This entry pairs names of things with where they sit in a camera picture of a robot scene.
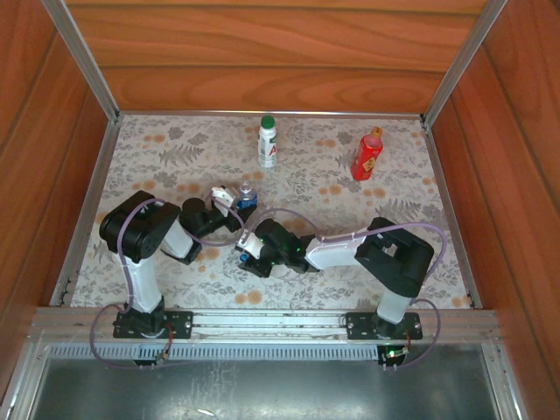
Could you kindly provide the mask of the red bottle with orange cap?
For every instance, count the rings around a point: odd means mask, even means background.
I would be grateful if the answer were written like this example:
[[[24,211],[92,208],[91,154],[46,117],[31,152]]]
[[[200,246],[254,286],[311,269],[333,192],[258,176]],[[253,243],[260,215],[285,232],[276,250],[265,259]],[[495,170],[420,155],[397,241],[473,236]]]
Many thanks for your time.
[[[368,180],[371,177],[375,162],[383,150],[382,128],[373,127],[369,134],[361,140],[351,166],[351,175],[356,181]]]

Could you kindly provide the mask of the aluminium corner post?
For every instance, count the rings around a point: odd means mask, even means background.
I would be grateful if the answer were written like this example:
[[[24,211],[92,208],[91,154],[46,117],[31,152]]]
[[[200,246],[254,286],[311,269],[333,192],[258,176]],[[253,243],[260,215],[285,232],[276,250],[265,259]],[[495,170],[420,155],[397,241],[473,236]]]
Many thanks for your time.
[[[104,114],[115,123],[120,115],[120,109],[67,3],[65,0],[41,0],[41,2]]]
[[[459,48],[450,68],[423,114],[423,122],[427,128],[430,129],[437,120],[443,106],[450,98],[454,88],[459,83],[463,73],[468,68],[507,2],[508,0],[487,0],[483,11],[476,20],[465,43]]]

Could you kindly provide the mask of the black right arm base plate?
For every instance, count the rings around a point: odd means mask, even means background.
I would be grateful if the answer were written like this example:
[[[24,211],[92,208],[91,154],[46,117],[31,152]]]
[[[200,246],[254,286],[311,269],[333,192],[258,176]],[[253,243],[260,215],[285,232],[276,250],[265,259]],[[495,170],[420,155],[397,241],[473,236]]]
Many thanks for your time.
[[[424,337],[420,317],[415,312],[406,312],[397,324],[380,318],[376,312],[348,312],[345,321],[349,340],[421,340]]]

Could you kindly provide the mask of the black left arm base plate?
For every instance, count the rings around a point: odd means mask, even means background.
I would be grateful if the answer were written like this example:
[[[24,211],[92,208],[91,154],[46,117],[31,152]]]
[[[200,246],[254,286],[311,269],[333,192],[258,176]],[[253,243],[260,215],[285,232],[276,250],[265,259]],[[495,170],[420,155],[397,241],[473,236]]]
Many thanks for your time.
[[[174,339],[188,340],[193,329],[191,311],[154,311],[151,313],[132,310],[127,314],[117,314],[113,323],[115,339]]]

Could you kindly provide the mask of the small circuit board green light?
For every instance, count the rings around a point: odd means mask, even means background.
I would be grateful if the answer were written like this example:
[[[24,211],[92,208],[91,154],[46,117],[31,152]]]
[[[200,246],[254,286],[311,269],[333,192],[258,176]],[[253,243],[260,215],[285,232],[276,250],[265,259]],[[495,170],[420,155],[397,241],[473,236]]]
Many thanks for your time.
[[[379,363],[390,366],[402,364],[410,352],[406,346],[378,346],[377,351]]]

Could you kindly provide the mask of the grey metal sheet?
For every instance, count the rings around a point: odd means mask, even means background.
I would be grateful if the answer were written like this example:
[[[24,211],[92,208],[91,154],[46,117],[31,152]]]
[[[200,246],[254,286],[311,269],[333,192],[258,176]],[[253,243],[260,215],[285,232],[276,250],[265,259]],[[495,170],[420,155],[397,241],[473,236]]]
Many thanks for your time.
[[[474,351],[366,361],[205,361],[154,372],[53,360],[32,420],[496,420]]]

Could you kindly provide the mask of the floral tablecloth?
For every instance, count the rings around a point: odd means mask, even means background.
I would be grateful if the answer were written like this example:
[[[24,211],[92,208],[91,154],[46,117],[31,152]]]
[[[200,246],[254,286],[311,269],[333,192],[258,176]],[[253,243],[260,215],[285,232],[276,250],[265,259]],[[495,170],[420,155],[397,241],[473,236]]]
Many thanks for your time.
[[[426,135],[417,120],[280,117],[277,162],[258,162],[257,116],[128,115],[122,122],[96,217],[137,191],[181,205],[206,199],[214,186],[237,190],[248,180],[258,207],[295,235],[347,234],[377,216],[411,222],[439,265],[421,295],[441,309],[466,309],[470,298],[448,228]],[[351,166],[361,139],[382,128],[383,150],[368,180]],[[268,278],[239,268],[230,233],[212,234],[188,265],[155,254],[159,288],[169,306],[183,308],[371,310],[383,291],[362,267],[300,275],[276,267]]]

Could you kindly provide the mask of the small clear bottle blue label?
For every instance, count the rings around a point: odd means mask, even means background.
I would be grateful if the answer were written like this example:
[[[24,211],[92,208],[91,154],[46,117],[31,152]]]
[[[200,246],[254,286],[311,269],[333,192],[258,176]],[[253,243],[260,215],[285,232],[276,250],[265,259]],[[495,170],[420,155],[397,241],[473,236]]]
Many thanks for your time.
[[[239,186],[239,199],[237,207],[245,209],[257,205],[257,193],[248,180],[244,180]]]

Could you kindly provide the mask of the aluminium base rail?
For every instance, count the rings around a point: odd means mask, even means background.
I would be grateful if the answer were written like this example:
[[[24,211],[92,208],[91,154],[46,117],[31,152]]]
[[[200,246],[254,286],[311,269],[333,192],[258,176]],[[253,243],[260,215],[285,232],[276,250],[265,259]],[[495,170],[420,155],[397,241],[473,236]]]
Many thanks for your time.
[[[43,342],[88,342],[96,308],[40,308],[27,338]],[[188,343],[347,343],[345,311],[195,309]],[[501,343],[493,311],[441,310],[439,344]]]

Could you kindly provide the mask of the white bottle with green cap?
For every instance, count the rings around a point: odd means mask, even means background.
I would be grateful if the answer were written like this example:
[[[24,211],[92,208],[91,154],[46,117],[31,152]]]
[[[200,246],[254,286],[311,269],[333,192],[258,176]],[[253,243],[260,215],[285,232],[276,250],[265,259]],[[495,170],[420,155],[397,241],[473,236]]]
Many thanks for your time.
[[[263,116],[260,121],[258,162],[264,168],[273,167],[277,163],[277,127],[271,115]]]

